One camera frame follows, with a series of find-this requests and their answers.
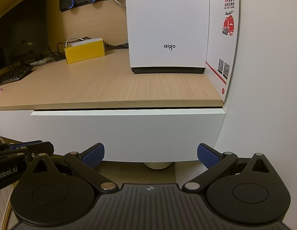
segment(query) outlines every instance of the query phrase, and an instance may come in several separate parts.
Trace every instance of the white wall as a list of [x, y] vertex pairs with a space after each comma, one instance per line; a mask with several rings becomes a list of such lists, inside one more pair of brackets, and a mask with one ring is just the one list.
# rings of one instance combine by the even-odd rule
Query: white wall
[[242, 0], [239, 30], [215, 148], [263, 152], [291, 194], [284, 223], [297, 229], [297, 0]]

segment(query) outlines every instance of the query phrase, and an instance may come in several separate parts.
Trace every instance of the keyboard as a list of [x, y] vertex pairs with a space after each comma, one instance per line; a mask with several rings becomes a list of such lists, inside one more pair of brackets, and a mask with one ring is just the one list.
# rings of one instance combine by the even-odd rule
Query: keyboard
[[0, 85], [19, 81], [30, 73], [33, 66], [21, 65], [0, 75]]

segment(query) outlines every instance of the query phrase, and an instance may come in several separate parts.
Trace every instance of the computer monitor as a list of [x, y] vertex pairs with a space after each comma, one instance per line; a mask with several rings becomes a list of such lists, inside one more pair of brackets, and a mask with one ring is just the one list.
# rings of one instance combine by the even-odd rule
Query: computer monitor
[[23, 0], [0, 18], [0, 69], [47, 49], [47, 0]]

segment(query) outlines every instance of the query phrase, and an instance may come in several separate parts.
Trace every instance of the wooden desk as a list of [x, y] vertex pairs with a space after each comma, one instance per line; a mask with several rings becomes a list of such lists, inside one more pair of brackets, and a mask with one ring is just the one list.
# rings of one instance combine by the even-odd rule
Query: wooden desk
[[204, 74], [133, 74], [128, 50], [39, 67], [3, 87], [0, 110], [221, 107]]

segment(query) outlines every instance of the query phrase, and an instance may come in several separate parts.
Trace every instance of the aigo logo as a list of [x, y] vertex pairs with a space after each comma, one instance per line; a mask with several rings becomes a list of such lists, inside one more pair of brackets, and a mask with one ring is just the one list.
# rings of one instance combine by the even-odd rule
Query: aigo logo
[[175, 48], [176, 46], [167, 44], [167, 45], [164, 45], [163, 47], [168, 48], [168, 49], [170, 49], [170, 51], [172, 51], [172, 49]]

